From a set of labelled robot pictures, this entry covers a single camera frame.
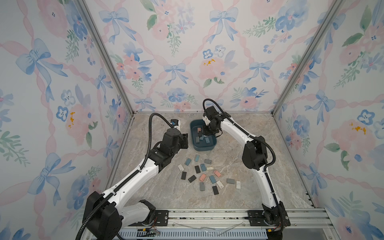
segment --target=floral wallpaper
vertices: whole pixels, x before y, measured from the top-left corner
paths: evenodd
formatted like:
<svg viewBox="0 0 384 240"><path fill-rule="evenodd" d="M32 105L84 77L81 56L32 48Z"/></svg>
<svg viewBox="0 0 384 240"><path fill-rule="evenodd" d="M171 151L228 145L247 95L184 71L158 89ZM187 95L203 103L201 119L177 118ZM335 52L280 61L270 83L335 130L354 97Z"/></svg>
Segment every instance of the floral wallpaper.
<svg viewBox="0 0 384 240"><path fill-rule="evenodd" d="M71 239L129 121L71 0L0 3L0 239Z"/></svg>
<svg viewBox="0 0 384 240"><path fill-rule="evenodd" d="M133 109L193 112L272 110L332 1L86 3Z"/></svg>
<svg viewBox="0 0 384 240"><path fill-rule="evenodd" d="M342 240L384 239L383 8L345 1L275 115Z"/></svg>

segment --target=marble floor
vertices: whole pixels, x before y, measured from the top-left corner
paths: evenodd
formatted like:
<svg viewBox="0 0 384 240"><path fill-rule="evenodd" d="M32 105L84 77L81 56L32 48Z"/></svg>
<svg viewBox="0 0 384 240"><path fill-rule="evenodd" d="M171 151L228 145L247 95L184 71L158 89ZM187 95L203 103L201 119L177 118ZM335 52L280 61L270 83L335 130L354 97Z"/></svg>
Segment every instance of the marble floor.
<svg viewBox="0 0 384 240"><path fill-rule="evenodd" d="M148 144L148 119L150 114L135 114L135 119L128 136L126 148L118 165L113 182L118 182L136 167L143 159ZM189 123L195 119L201 119L202 113L165 113L166 119L172 118L181 121L181 132L190 134ZM276 153L276 163L270 166L269 172L276 192L286 208L310 208L305 189L300 177L293 165L293 161L285 146L277 126L271 114L231 114L234 120L249 132L262 135L266 142ZM162 140L168 125L158 117L152 120L152 143ZM261 208L262 198L251 171L242 162L243 147L224 132L217 139L217 145L212 151L197 152L192 145L189 136L189 148L181 149L172 159L172 162L157 176L144 184L128 202L127 205L136 204L141 199L146 199L156 208ZM200 155L199 162L195 162L195 155ZM189 166L184 163L187 158L192 162ZM211 159L212 165L221 173L220 180L224 188L214 195L209 176L213 170L205 173L205 191L200 191L199 177L195 166ZM182 164L187 172L187 180L181 180L181 172L178 165ZM190 183L188 178L195 175L197 179ZM236 189L235 184L227 184L227 178L241 181L241 189Z"/></svg>

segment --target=pink block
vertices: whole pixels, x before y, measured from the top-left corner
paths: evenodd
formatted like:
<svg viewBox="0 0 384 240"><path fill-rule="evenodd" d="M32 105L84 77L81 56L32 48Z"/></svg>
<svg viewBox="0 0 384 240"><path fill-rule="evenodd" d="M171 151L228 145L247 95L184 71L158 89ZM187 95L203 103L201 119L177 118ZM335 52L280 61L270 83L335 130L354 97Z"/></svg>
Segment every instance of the pink block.
<svg viewBox="0 0 384 240"><path fill-rule="evenodd" d="M204 182L204 179L205 179L206 176L207 176L207 175L205 175L204 173L201 174L201 177L199 178L199 180L200 180L201 182Z"/></svg>
<svg viewBox="0 0 384 240"><path fill-rule="evenodd" d="M221 173L219 173L218 170L214 170L214 174L215 174L217 177L220 177L220 176L221 176Z"/></svg>

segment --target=blue tray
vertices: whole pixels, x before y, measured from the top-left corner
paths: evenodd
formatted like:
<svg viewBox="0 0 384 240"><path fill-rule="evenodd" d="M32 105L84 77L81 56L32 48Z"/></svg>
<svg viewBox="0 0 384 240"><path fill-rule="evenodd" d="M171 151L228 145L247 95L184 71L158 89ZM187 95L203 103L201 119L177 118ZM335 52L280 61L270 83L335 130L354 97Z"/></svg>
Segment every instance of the blue tray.
<svg viewBox="0 0 384 240"><path fill-rule="evenodd" d="M204 123L204 120L202 120L202 119L193 120L189 124L190 129L191 129L190 135L192 137L192 144L193 144L194 149L198 152L210 151L215 147L215 145L217 143L216 137L214 135L209 135L207 137L204 137L204 139L200 140L199 143L196 142L196 137L199 136L197 133L197 128L202 127L203 125L205 125L205 123Z"/></svg>

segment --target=black mounting plate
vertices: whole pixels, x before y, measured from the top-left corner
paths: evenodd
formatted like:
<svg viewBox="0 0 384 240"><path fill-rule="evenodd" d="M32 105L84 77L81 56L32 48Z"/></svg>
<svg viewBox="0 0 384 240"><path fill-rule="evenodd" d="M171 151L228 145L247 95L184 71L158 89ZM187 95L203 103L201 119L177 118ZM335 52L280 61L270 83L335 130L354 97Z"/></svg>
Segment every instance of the black mounting plate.
<svg viewBox="0 0 384 240"><path fill-rule="evenodd" d="M168 225L168 210L155 210L155 227L165 227ZM141 222L136 222L130 225L131 227L142 227Z"/></svg>

